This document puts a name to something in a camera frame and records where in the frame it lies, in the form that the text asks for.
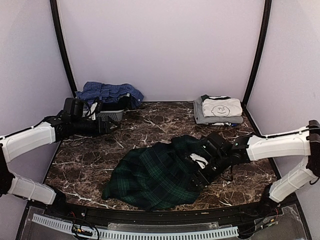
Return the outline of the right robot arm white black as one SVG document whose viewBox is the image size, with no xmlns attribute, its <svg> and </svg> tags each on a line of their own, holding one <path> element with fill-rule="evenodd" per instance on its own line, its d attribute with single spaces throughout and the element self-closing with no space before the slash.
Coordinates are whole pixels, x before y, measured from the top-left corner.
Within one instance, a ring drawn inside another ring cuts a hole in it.
<svg viewBox="0 0 320 240">
<path fill-rule="evenodd" d="M 302 156 L 300 163 L 285 176 L 268 185 L 255 205 L 255 213 L 266 217 L 287 196 L 320 178 L 320 124 L 309 121 L 307 126 L 274 135 L 249 133 L 229 142 L 216 133 L 202 138 L 201 149 L 190 158 L 199 166 L 195 173 L 196 186 L 208 186 L 227 168 L 267 158 Z"/>
</svg>

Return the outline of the dark green plaid garment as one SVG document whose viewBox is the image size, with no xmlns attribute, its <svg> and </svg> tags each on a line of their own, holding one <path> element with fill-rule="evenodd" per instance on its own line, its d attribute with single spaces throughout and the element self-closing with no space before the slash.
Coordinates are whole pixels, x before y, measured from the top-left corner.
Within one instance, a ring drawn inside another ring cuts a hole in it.
<svg viewBox="0 0 320 240">
<path fill-rule="evenodd" d="M 114 168 L 101 198 L 118 199 L 146 211 L 193 204 L 203 187 L 195 176 L 201 167 L 192 157 L 210 160 L 203 145 L 202 139 L 182 135 L 170 143 L 130 150 Z"/>
</svg>

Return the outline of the white and green raglan shirt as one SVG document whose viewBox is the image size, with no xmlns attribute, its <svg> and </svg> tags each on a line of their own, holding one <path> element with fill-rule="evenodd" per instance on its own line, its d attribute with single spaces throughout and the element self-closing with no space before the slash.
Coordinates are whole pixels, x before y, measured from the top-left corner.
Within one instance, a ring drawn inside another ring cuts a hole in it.
<svg viewBox="0 0 320 240">
<path fill-rule="evenodd" d="M 241 102 L 237 98 L 209 95 L 200 98 L 205 117 L 240 117 L 243 113 Z"/>
</svg>

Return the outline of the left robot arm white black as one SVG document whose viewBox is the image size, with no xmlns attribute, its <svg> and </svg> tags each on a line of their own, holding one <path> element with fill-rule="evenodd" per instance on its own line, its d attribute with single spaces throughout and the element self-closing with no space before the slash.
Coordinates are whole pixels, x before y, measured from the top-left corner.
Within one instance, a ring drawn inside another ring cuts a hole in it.
<svg viewBox="0 0 320 240">
<path fill-rule="evenodd" d="M 51 205 L 51 210 L 60 218 L 67 218 L 70 206 L 57 198 L 58 192 L 46 184 L 25 178 L 8 168 L 8 163 L 17 157 L 39 147 L 60 142 L 73 135 L 96 137 L 107 135 L 119 128 L 120 124 L 111 118 L 98 117 L 66 119 L 51 116 L 41 123 L 0 138 L 0 194 L 11 194 Z"/>
</svg>

